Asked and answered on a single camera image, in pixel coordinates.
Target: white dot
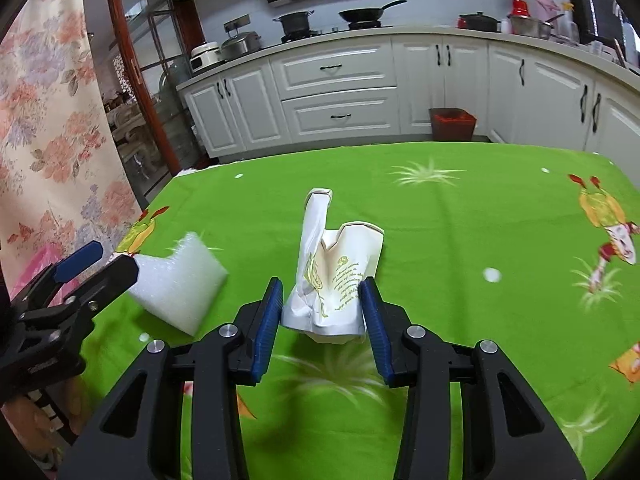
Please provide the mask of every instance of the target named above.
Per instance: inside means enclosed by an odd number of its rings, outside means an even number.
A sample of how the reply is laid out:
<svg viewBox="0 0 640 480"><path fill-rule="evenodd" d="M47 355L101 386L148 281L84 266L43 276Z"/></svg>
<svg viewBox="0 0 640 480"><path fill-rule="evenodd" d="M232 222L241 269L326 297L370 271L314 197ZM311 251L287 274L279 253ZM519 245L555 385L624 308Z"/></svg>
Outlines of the white dot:
<svg viewBox="0 0 640 480"><path fill-rule="evenodd" d="M482 274L484 278L491 283L498 283L502 279L502 274L498 269L493 269L492 267L487 267Z"/></svg>

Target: metal screw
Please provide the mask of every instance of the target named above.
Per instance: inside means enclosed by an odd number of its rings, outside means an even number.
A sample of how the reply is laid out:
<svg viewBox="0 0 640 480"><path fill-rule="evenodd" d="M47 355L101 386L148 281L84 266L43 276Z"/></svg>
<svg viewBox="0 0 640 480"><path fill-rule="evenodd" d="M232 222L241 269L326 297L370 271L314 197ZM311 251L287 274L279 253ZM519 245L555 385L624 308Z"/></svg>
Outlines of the metal screw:
<svg viewBox="0 0 640 480"><path fill-rule="evenodd" d="M495 354L498 351L498 345L489 339L480 342L480 349L485 354Z"/></svg>
<svg viewBox="0 0 640 480"><path fill-rule="evenodd" d="M234 324L229 323L221 326L220 330L218 330L218 333L222 337L233 337L238 333L238 327Z"/></svg>
<svg viewBox="0 0 640 480"><path fill-rule="evenodd" d="M411 325L406 329L406 333L409 337L420 339L421 337L424 337L426 335L427 331L420 325Z"/></svg>
<svg viewBox="0 0 640 480"><path fill-rule="evenodd" d="M161 339L154 339L151 343L146 345L146 350L152 354L157 354L164 350L164 341Z"/></svg>

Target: wall outlet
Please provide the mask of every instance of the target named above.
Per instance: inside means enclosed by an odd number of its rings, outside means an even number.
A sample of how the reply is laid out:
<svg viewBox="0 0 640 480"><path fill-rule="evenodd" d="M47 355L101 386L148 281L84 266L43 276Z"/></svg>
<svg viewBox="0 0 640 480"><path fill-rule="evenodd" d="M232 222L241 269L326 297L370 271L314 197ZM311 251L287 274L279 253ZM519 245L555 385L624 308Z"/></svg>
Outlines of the wall outlet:
<svg viewBox="0 0 640 480"><path fill-rule="evenodd" d="M230 22L225 23L225 32L231 32L232 30L237 30L240 27L245 27L251 23L251 19L249 19L249 15L245 14L244 16L240 16Z"/></svg>

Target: pink bottle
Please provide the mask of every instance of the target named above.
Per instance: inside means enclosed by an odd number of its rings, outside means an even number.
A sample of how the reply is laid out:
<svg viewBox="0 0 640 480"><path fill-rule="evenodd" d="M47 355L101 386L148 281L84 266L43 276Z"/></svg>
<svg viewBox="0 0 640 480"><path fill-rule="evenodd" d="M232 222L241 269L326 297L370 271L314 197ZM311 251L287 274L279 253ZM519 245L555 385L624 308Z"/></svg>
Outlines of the pink bottle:
<svg viewBox="0 0 640 480"><path fill-rule="evenodd" d="M533 9L533 16L543 22L560 14L560 7L553 0L536 0Z"/></svg>

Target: table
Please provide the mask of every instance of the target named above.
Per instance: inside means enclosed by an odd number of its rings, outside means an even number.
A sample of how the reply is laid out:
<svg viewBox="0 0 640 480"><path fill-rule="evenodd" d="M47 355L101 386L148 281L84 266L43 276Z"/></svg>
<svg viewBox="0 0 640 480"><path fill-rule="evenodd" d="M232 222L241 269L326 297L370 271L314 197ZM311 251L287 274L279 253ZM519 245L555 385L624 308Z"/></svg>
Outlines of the table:
<svg viewBox="0 0 640 480"><path fill-rule="evenodd" d="M640 264L613 256L604 290L588 294L587 267L609 238L580 206L582 187L569 174L580 176L589 194L597 192L590 177L599 178L626 222L640 223L640 194L605 157L424 142L273 156L174 178L152 203L151 211L170 208L142 252L168 256L189 231L218 248L230 275L200 338L261 298L271 276L288 295L303 200L314 187L330 188L327 228L364 220L385 230L376 275L385 300L446 341L498 342L594 478L640 413L640 389L610 367L640 338ZM95 402L145 347L141 334L171 345L190 341L127 295L95 321L82 350ZM252 480L393 478L406 391L383 387L367 344L320 345L281 328L262 383L239 394ZM452 398L453 479L462 461L453 387ZM188 399L185 415L188 447ZM184 450L182 469L190 478Z"/></svg>

